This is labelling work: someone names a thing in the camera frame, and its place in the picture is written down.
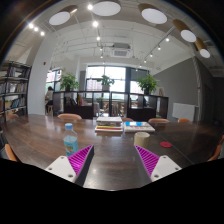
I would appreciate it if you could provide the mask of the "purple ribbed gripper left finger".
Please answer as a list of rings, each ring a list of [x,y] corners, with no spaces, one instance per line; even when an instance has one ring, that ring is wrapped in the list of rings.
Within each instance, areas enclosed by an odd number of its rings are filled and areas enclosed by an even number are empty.
[[[94,156],[94,146],[89,145],[72,155],[59,156],[46,171],[67,181],[83,186]]]

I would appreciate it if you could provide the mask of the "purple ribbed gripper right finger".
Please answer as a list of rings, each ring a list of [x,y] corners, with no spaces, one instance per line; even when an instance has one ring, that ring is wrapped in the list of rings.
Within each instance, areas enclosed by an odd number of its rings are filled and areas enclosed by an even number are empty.
[[[181,170],[181,167],[167,155],[158,156],[138,145],[135,146],[135,149],[152,182]]]

